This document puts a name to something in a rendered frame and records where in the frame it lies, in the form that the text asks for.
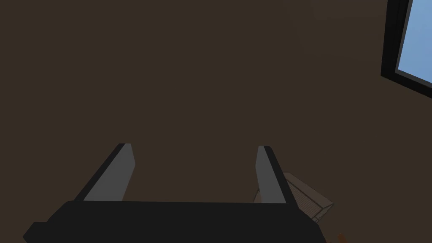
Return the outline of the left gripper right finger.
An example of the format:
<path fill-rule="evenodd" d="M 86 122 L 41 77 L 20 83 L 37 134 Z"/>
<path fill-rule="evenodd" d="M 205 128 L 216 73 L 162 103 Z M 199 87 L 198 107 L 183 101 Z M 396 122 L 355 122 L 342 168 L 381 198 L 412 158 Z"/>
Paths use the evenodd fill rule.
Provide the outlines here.
<path fill-rule="evenodd" d="M 261 203 L 297 207 L 297 202 L 270 146 L 258 147 L 255 169 Z"/>

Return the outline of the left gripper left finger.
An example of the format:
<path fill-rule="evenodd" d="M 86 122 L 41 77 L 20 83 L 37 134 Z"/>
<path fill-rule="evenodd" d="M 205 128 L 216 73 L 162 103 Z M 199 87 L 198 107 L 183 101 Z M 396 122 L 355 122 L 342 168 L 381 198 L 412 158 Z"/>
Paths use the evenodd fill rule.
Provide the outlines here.
<path fill-rule="evenodd" d="M 134 168 L 131 144 L 116 145 L 74 200 L 122 201 Z"/>

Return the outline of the pale wooden crate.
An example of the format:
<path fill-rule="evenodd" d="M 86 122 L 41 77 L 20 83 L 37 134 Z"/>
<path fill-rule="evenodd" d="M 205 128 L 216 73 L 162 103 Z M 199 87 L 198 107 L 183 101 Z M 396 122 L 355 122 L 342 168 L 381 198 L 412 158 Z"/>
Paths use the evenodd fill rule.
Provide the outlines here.
<path fill-rule="evenodd" d="M 261 186 L 264 189 L 269 189 L 270 183 L 262 183 L 262 179 L 266 179 L 265 174 L 256 170 L 259 189 L 254 198 L 254 203 L 285 203 L 283 195 L 271 196 L 269 192 L 260 191 Z M 314 222 L 319 222 L 323 216 L 334 206 L 334 203 L 319 192 L 308 186 L 298 177 L 291 173 L 283 173 L 285 180 L 294 196 L 295 202 L 299 209 L 304 212 Z"/>

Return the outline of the black framed window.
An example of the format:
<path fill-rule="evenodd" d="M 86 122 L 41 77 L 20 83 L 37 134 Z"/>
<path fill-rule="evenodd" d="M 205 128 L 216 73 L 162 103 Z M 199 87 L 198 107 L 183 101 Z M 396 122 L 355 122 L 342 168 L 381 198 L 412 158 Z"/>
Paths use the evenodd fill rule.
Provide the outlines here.
<path fill-rule="evenodd" d="M 432 99 L 432 0 L 388 0 L 381 76 Z"/>

